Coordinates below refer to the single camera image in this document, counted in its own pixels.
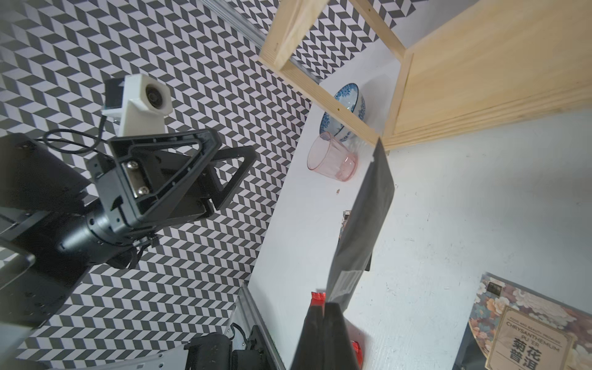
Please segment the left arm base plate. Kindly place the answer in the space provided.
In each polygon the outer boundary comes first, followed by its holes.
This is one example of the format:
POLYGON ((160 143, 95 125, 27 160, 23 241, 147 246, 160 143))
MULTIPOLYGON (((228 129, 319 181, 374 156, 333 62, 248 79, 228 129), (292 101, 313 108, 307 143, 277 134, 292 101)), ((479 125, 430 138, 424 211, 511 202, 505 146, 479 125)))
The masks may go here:
POLYGON ((231 324, 232 336, 219 333, 195 337, 184 346, 188 351, 185 368, 198 369, 285 369, 267 332, 254 325, 251 334, 236 323, 231 324))

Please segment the black floral tea bag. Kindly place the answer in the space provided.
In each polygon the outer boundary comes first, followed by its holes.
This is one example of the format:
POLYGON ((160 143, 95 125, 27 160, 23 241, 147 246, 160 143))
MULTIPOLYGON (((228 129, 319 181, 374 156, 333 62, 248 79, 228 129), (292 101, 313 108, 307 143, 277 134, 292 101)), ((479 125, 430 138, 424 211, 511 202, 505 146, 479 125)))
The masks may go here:
POLYGON ((395 193, 385 148, 379 140, 342 231, 329 270, 327 302, 347 310, 384 225, 395 193))
POLYGON ((350 216, 351 216, 351 211, 344 211, 343 212, 342 223, 341 223, 341 227, 340 227, 340 231, 339 231, 339 237, 342 237, 342 234, 345 230, 345 227, 348 223, 350 216))
POLYGON ((501 277, 481 277, 454 369, 590 367, 590 314, 501 277))

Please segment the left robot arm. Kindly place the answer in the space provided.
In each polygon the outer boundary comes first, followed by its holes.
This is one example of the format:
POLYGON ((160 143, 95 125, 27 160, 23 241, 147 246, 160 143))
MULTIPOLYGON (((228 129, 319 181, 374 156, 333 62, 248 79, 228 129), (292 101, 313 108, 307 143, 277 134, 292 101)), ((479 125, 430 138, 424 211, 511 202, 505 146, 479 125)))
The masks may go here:
POLYGON ((37 328, 89 270, 137 266, 160 230, 228 206, 257 160, 214 129, 116 137, 83 177, 24 134, 1 140, 1 321, 37 328))

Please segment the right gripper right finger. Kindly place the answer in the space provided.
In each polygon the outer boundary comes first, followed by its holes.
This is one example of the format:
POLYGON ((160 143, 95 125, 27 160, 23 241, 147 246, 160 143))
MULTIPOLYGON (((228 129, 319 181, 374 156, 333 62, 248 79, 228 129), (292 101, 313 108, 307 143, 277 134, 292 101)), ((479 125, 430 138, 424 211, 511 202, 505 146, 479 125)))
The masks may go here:
POLYGON ((323 369, 359 370, 358 360, 341 307, 337 303, 325 304, 323 321, 323 369))

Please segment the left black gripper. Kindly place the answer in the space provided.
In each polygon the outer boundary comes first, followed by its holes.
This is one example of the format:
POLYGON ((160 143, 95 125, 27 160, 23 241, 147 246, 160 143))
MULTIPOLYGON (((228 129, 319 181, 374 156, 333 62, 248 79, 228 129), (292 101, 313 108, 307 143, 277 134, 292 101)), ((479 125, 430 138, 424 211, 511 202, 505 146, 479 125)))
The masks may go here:
POLYGON ((112 231, 146 231, 210 217, 226 208, 248 175, 253 146, 220 150, 214 129, 180 134, 119 137, 108 143, 111 156, 87 162, 112 231), (218 162, 242 159, 223 185, 218 162))

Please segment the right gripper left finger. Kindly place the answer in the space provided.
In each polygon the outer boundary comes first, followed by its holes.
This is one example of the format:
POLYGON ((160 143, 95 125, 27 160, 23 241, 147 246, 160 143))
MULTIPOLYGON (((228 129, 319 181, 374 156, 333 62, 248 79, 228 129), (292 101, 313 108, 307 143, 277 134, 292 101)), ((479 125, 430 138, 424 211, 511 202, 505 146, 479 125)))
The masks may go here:
POLYGON ((292 370, 322 370, 324 362, 323 345, 324 307, 312 305, 305 316, 302 332, 294 358, 292 370))

